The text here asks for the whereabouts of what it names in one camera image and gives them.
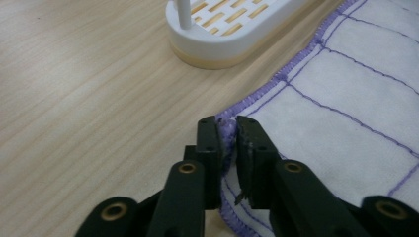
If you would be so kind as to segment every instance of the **black plastic part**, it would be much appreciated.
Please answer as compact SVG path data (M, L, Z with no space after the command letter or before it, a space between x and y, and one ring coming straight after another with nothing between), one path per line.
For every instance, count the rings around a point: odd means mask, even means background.
M419 214L408 205L383 196L364 198L362 223L374 236L419 236Z
M256 120L237 117L237 175L244 198L254 209L269 209L273 183L269 174L280 160L277 148Z
M215 117L203 118L198 122L197 145L185 148L184 160L196 160L206 169L206 209L221 206L222 146Z
M277 201L284 204L280 210L286 209L297 236L370 236L303 163L294 160L277 162L273 179L279 195ZM287 228L284 222L273 225Z
M204 181L205 170L200 162L176 163L157 203L147 236L204 236Z
M96 206L76 233L76 237L132 236L136 201L113 197Z
M132 236L145 237L147 235L160 195L161 191L137 205Z

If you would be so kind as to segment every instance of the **wooden table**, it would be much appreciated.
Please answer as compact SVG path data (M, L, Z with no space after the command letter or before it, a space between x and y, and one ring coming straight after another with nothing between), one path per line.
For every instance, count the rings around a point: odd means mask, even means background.
M72 236L102 200L159 191L197 121L266 83L338 4L203 70L170 49L166 0L0 0L0 236ZM216 211L206 231L233 235Z

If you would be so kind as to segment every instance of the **purple trim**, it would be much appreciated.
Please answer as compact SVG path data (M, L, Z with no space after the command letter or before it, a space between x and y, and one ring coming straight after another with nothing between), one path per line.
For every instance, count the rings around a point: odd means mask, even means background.
M284 82L286 82L286 83L289 83L289 82L292 82L293 81L293 79L295 79L295 77L297 76L297 75L299 75L299 73L302 71L302 69L304 69L305 68L305 66L306 65L308 65L308 63L313 59L313 58L315 58L316 56L318 56L318 54L320 54L320 52L321 52L322 50L319 50L312 58L310 58L310 60L308 60L300 69L299 69L299 71L293 76L293 78L292 79L290 79L290 80L288 80L287 81L287 75L284 75L285 77L284 77ZM264 107L266 104L268 104L269 102L271 102L275 97L277 97L279 94L281 94L281 92L283 92L284 91L284 89L286 89L286 87L287 87L287 85L285 85L283 88L281 88L278 92L276 92L272 97L270 97L268 100L266 100L264 103L262 103L262 105L260 105L258 108L256 108L255 110L253 110L252 112L250 112L249 114L247 114L246 116L251 116L251 115L253 115L253 114L255 114L255 113L257 113L257 112L259 112L259 110L262 108L262 107Z
M230 203L225 197L224 192L221 192L221 200L222 207L219 210L219 214L221 215L224 222L230 227L230 229L237 234L237 236L260 236L237 217L234 209L231 207Z
M338 7L340 12L344 12L353 4L358 2L359 0L346 0L341 6ZM229 107L225 111L216 115L217 119L220 119L220 133L221 138L226 144L227 151L232 151L232 143L235 137L235 121L231 120L237 116L240 112L248 108L249 106L253 105L256 101L258 101L262 96L268 93L271 89L273 89L278 83L284 81L284 75L288 74L293 68L295 68L299 63L301 63L306 57L308 57L315 49L315 47L319 44L324 36L326 30L331 26L331 24L336 20L339 16L336 12L333 12L327 19L320 25L319 29L317 29L313 39L308 44L308 46L299 52L287 65L285 65L278 73L274 75L274 77L262 86L260 89L249 95L248 97L244 98L242 101L236 103L235 105ZM225 223L238 235L238 236L257 236L257 233L249 228L249 226L245 225L238 217L237 214L234 212L233 208L229 204L228 200L225 197L224 190L221 190L221 198L223 203L223 208L220 210L220 215Z
M401 179L400 182L397 183L397 185L392 188L389 192L388 192L388 196L392 197L398 190L400 190L400 188L406 184L406 182L412 178L413 174L419 170L419 163L416 164L412 169L409 170L409 172L407 173L407 175L405 177L403 177L403 179Z
M364 64L364 63L362 63L362 62L360 62L360 61L358 61L357 59L355 59L355 58L353 58L353 57L351 57L351 56L349 56L349 55L347 55L347 54L345 54L345 53L343 53L343 52L340 52L340 51L337 51L337 50L333 50L333 49L331 49L331 48L329 48L329 47L327 47L327 46L325 46L325 45L321 45L324 49L326 49L326 50L328 50L329 52L333 52L333 53L336 53L336 54L338 54L338 55L341 55L341 56L343 56L343 57L346 57L346 58L348 58L348 59L350 59L350 60L352 60L353 62L355 62L356 64L358 64L358 65L361 65L362 67L364 67L364 68L366 68L366 69L368 69L368 70L370 70L370 71L372 71L372 72L374 72L374 73L376 73L376 74L379 74L380 76L383 76L383 77L385 77L385 78L389 78L389 79L392 79L393 81L396 81L396 82L398 82L398 83L400 83L400 84L402 84L402 85L404 85L404 86L406 86L406 87L408 87L409 89L411 89L416 95L418 95L419 96L419 93L412 87L412 86L410 86L410 85L408 85L407 83L405 83L404 81L402 81L402 80L400 80L400 79L397 79L397 78L395 78L395 77L393 77L393 76L390 76L390 75L388 75L388 74L384 74L383 72L381 72L381 71L378 71L378 70L375 70L375 69L373 69L372 67L370 67L370 66L368 66L368 65L366 65L366 64Z

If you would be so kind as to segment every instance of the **white towel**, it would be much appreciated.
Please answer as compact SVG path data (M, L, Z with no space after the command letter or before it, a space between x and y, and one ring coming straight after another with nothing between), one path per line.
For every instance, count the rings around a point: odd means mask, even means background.
M419 210L419 1L346 1L272 80L217 115L227 147L237 115L338 198L359 206L383 195ZM230 164L222 217L239 236L273 236L268 211L234 205Z

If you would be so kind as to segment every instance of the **purple stitching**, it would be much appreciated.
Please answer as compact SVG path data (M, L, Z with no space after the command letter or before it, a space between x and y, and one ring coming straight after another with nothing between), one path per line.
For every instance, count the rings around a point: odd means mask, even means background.
M367 69L369 69L369 70L371 70L372 72L374 72L374 73L377 73L377 74L379 74L379 75L381 75L381 76L383 76L383 77L386 77L386 78L389 78L389 79L392 79L392 80L394 80L394 81L396 81L396 82L398 82L398 83L401 83L402 85L404 85L404 86L406 86L406 87L408 87L408 88L410 88L416 95L418 95L419 96L419 93L412 87L412 86L410 86L410 85L408 85L407 83L405 83L404 81L402 81L402 80L399 80L399 79L397 79L397 78L395 78L395 77L393 77L393 76L390 76L390 75L388 75L388 74L384 74L383 72L380 72L380 71L378 71L378 70L375 70L375 69L373 69L372 67L370 67L370 66L367 66L366 64L364 64L364 63L362 63L362 62L360 62L360 61L358 61L357 59L355 59L355 58L353 58L353 57L351 57L351 56L349 56L349 55L347 55L347 54L345 54L345 53L343 53L343 52L340 52L340 51L337 51L337 50L334 50L334 49L331 49L330 47L327 47L327 46L325 46L325 45L323 45L323 44L321 44L321 46L324 48L324 49L326 49L326 50L328 50L329 52L334 52L334 53L336 53L336 54L339 54L339 55L341 55L341 56L343 56L343 57L346 57L346 58L348 58L348 59L350 59L350 60L352 60L353 62L355 62L356 64L358 64L358 65L361 65L361 66L363 66L363 67L365 67L365 68L367 68Z
M300 69L299 69L299 71L295 74L295 76L292 78L292 79L290 79L290 81L289 82L292 82L292 80L297 76L297 75L299 75L299 73L302 71L302 69L304 69L305 68L305 66L308 64L308 63L310 63L311 62L311 60L313 59L313 58L315 58L316 56L318 56L318 54L320 54L320 52L321 52L322 50L319 50L310 60L308 60ZM287 83L287 75L285 75L286 77L283 77L283 78L285 78L285 80L283 80L284 82L286 82ZM259 112L259 110L260 109L262 109L262 107L264 107L266 104L268 104L269 102L271 102L275 97L277 97L281 92L283 92L284 91L284 89L287 87L287 85L286 86L284 86L283 88L281 88L277 93L275 93L272 97L270 97L266 102L264 102L264 103L262 103L262 105L260 105L258 108L256 108L254 111L252 111L252 112L250 112L249 114L247 114L246 116L251 116L251 115L253 115L253 114L255 114L255 113L257 113L257 112Z
M341 6L338 7L338 10L344 12L346 9L351 7L353 4L357 3L359 0L346 0ZM297 66L300 62L302 62L307 56L309 56L315 46L319 43L321 38L323 38L326 30L330 27L330 25L339 17L339 14L333 12L319 27L316 31L314 38L308 44L304 50L300 51L287 65L285 65L279 72L277 72L274 77L267 82L264 86L256 90L251 95L244 98L242 101L234 104L233 106L227 108L225 111L219 113L215 117L217 119L230 119L235 117L237 114L248 108L249 106L253 105L256 101L258 101L262 96L268 93L271 89L273 89L277 84L278 81L275 79L278 74L288 74L295 66Z
M253 229L251 229L248 225L243 223L237 215L234 213L233 208L231 207L230 203L228 202L227 198L225 197L224 192L221 192L221 199L223 206L219 210L219 214L221 215L224 222L231 228L231 230L236 233L238 236L260 236L256 233Z
M358 124L358 125L360 125L361 127L363 127L363 128L365 128L365 129L367 129L367 130L371 131L371 132L372 132L372 133L374 133L374 134L377 134L377 135L379 135L379 136L382 136L382 137L383 137L383 138L385 138L386 140L388 140L388 141L390 141L390 142L392 142L392 143L396 144L397 146L399 146L399 147L401 147L401 148L405 149L405 150L406 150L407 152L409 152L412 156L414 156L414 157L416 157L416 158L419 158L419 153L415 152L413 149L409 148L408 146L406 146L406 145L404 145L404 144L400 143L400 142L399 142L399 141L397 141L396 139L394 139L394 138L392 138L392 137L390 137L390 136L388 136L388 135L385 135L384 133L382 133L382 132L380 132L380 131L378 131L378 130L375 130L375 129L371 128L370 126L366 125L365 123L361 122L361 121L360 121L360 120L358 120L357 118L355 118L355 117L353 117L353 116L351 116L351 115L349 115L349 114L347 114L347 113L344 113L344 112L339 111L339 110L337 110L337 109L334 109L334 108L331 108L331 107L328 107L328 106L325 106L325 105L320 104L318 101L316 101L316 100L312 99L311 97L309 97L309 96L307 96L307 95L303 94L303 93L302 93L302 91L300 91L299 89L297 89L294 85L292 85L292 84L290 84L290 83L288 83L288 86L289 86L289 87L291 87L291 88L293 88L293 89L294 89L297 93L299 93L299 94L300 94L301 96L303 96L305 99L308 99L310 102L312 102L312 103L313 103L313 104L315 104L316 106L318 106L318 107L320 107L320 108L323 108L323 109L327 109L327 110L329 110L329 111L331 111L331 112L338 113L339 115L344 116L344 117L346 117L346 118L348 118L348 119L350 119L350 120L354 121L355 123L357 123L357 124Z
M375 23L367 22L367 21L364 21L364 20L361 20L361 19L358 19L358 18L354 18L354 17L351 17L351 16L346 15L346 14L344 14L344 13L340 13L340 14L341 14L342 16L346 16L347 18L349 18L349 19L351 19L351 20L354 20L354 21L356 21L356 22L365 23L365 24L367 24L367 25L372 25L372 26L375 26L375 27L378 27L378 28L383 28L383 29L385 29L385 30L388 30L388 31L391 31L391 32L394 32L394 33L398 33L398 34L402 35L403 37L406 37L406 38L408 38L408 39L410 39L410 40L415 41L416 43L419 43L419 41L418 41L418 40L416 40L416 39L414 39L413 37L410 37L410 36L408 36L408 35L406 35L406 34L404 34L404 33L402 33L402 32L399 32L399 31L393 30L393 29L391 29L391 28L383 27L383 26L378 25L378 24L375 24Z
M350 12L347 16L351 16L351 14L353 14L355 11L357 11L358 9L360 9L361 7L364 6L364 4L367 3L368 0L365 0L363 3L360 4L360 6L358 6L357 8L355 8L352 12ZM325 44L327 44L329 42L329 39L333 36L333 34L336 32L336 30L340 27L340 25L346 20L348 19L348 17L345 17L344 19L342 19L342 21L340 23L338 23L338 25L336 26L335 29L333 29L332 33L330 33L330 36L326 39Z
M417 12L415 12L415 11L412 11L412 10L410 10L410 9L408 9L408 8L405 8L405 7L401 6L400 4L395 3L394 1L388 0L388 2L390 2L390 3L394 4L394 5L396 5L397 7L399 7L399 8L401 8L401 9L403 9L404 11L407 11L407 12L410 12L410 13L412 13L412 14L415 14L415 15L419 16L419 13L417 13Z
M400 182L397 183L397 185L392 188L389 192L388 192L388 196L392 197L398 190L400 190L400 188L406 184L406 182L412 178L413 174L418 171L419 169L419 163L416 164L412 169L409 170L409 172L407 173L407 175L405 177L403 177L403 179L401 179Z
M358 1L359 0L346 0L338 9L343 12ZM330 25L336 20L337 17L338 17L338 14L336 14L336 13L331 14L320 25L319 29L316 31L316 33L314 35L314 38L311 40L308 47L306 47L304 50L299 52L267 84L265 84L262 88L260 88L259 90L257 90L253 94L246 97L244 100L236 103L235 105L231 106L230 108L226 109L224 112L221 112L220 114L216 115L215 117L217 119L221 119L221 121L229 120L230 118L235 117L237 114L242 112L244 109L253 105L262 96L264 96L271 89L273 89L281 81L282 76L280 74L284 74L284 72L288 72L288 71L293 70L293 68L295 66L297 66L300 62L302 62L307 56L309 56L313 52L313 50L315 49L315 46L319 42L319 39L323 38L324 33L330 27ZM227 141L225 144L228 144L228 146L231 146L232 139L230 139L230 137L231 137L231 135L234 135L234 133L235 133L235 131L231 131L230 129L231 129L231 127L228 127L228 126L223 126L221 128L222 139L224 140L224 142ZM244 226L245 229L247 229L247 231L248 231L247 233L250 233L250 235L256 235L254 230L252 230L248 226L244 225L243 222L241 222L241 220L237 217L236 213L232 210L230 204L228 203L227 199L225 198L224 191L221 191L221 196L222 196L222 203L224 203L224 206L230 208L230 209L226 209L226 208L223 207L219 211L221 217L224 219L224 221L227 223L227 225L230 226L230 228L239 236L241 236L242 231L244 231L244 229L240 228L240 226L238 226L238 225Z

